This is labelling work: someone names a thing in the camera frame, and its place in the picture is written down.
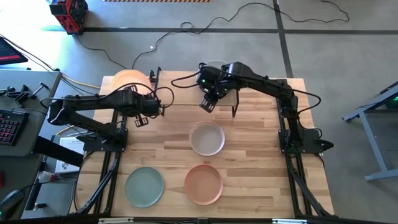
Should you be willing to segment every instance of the green plate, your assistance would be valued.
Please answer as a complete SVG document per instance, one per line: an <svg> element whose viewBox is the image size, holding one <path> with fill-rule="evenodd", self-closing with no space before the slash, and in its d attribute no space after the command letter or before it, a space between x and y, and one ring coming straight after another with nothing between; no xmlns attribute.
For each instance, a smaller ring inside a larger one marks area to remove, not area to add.
<svg viewBox="0 0 398 224"><path fill-rule="evenodd" d="M140 167L127 178L124 192L132 206L146 208L155 204L164 191L164 180L159 171Z"/></svg>

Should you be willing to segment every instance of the gray desk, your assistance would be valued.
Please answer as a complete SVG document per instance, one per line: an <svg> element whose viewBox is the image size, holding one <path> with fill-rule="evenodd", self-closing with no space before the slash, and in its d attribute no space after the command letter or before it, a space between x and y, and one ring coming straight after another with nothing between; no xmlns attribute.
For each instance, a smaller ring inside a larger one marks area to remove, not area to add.
<svg viewBox="0 0 398 224"><path fill-rule="evenodd" d="M53 97L61 77L62 74L58 72L0 70L0 88L13 86L18 90L22 87L22 84L25 84L30 90L34 91L39 87L39 82L43 82L50 87L50 91L43 89L37 95L38 99L27 100L24 106L46 113L47 110L40 106L39 99ZM1 109L12 109L16 106L14 99L0 96ZM29 152L39 134L45 115L34 111L27 112L30 113L29 120L17 144L13 147L0 146L0 170L3 171L4 175L3 188L0 189L0 199L3 199L12 190L21 189L26 185L33 184L42 163L43 157L41 155L29 154ZM12 219L21 217L29 192L30 188L24 190L25 199L13 214Z"/></svg>

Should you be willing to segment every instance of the desk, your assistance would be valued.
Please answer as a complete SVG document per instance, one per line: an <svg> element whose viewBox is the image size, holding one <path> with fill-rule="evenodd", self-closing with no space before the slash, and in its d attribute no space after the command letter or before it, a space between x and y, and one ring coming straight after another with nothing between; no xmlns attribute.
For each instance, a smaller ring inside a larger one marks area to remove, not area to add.
<svg viewBox="0 0 398 224"><path fill-rule="evenodd" d="M101 94L111 91L112 77L104 77ZM305 90L304 80L288 79L292 88ZM211 217L211 218L292 218L285 157L279 152L279 119L275 98L251 89L239 92L240 106L235 119L231 108L219 106L207 113L198 106L171 106L164 117L151 119L147 126L136 128L127 122L129 139L116 182L111 216L130 217ZM297 93L299 108L308 106L307 96ZM176 101L185 95L176 95ZM112 110L99 110L94 118L110 122ZM301 114L302 124L312 127L310 111ZM216 155L203 157L188 143L191 128L200 121L220 125L226 135L224 148ZM98 185L103 153L94 153L85 163L78 179L76 199L82 206ZM325 172L319 158L303 154L309 189L330 213L333 213ZM208 206L195 205L184 193L187 172L199 164L218 169L224 179L220 199ZM136 208L124 196L128 175L140 166L151 166L164 177L165 191L149 208ZM302 194L298 193L303 209ZM104 191L103 207L107 190Z"/></svg>
<svg viewBox="0 0 398 224"><path fill-rule="evenodd" d="M46 113L47 110L40 106L39 99L54 96L61 79L61 73L0 70L0 78L2 85L13 86L17 91L22 87L22 84L27 85L33 91L39 87L39 82L46 84L50 88L50 91L41 90L37 94L37 100L27 100L24 103L24 106L28 108ZM0 96L1 109L10 110L16 106L14 99ZM0 200L12 190L21 189L26 185L33 184L37 176L37 171L42 164L42 155L29 154L29 152L34 146L36 137L39 135L45 115L35 111L26 112L30 113L29 119L17 144L13 147L0 145L0 170L4 173L4 186L0 189ZM30 188L25 189L25 199L11 217L12 219L21 217L29 196L29 191Z"/></svg>

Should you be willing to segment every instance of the paper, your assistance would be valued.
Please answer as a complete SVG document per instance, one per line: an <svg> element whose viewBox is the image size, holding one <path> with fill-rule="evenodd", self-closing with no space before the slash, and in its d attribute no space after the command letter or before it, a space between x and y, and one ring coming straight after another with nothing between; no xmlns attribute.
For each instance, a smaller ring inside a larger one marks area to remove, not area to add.
<svg viewBox="0 0 398 224"><path fill-rule="evenodd" d="M83 154L84 145L85 145L84 142L77 140L77 138L75 137L61 138L60 140L60 146L78 152L80 154ZM56 174L64 174L67 172L78 172L78 171L79 167L67 164L63 161L57 161L57 165L55 166Z"/></svg>

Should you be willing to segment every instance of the gray metal stand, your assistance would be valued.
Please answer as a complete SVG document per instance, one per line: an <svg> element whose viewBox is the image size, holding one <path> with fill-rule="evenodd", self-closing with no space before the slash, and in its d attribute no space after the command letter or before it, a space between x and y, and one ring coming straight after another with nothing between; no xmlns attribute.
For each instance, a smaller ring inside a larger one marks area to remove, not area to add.
<svg viewBox="0 0 398 224"><path fill-rule="evenodd" d="M359 108L355 109L352 113L343 117L343 120L347 123L351 122L355 118L361 119L366 135L368 136L369 142L371 143L373 153L376 156L377 163L379 164L381 171L370 175L365 175L366 180L377 180L389 177L398 177L398 169L394 170L387 169L386 164L384 163L384 159L381 155L379 145L377 144L375 134L373 133L369 121L367 119L367 113L369 112L372 113L377 113L378 111L386 112L386 110L375 110L375 109L384 105L386 101L398 95L398 82L394 83L393 85L387 88L388 88L387 91L385 90L382 91L383 94L380 94L378 97L371 100L366 105L360 106Z"/></svg>

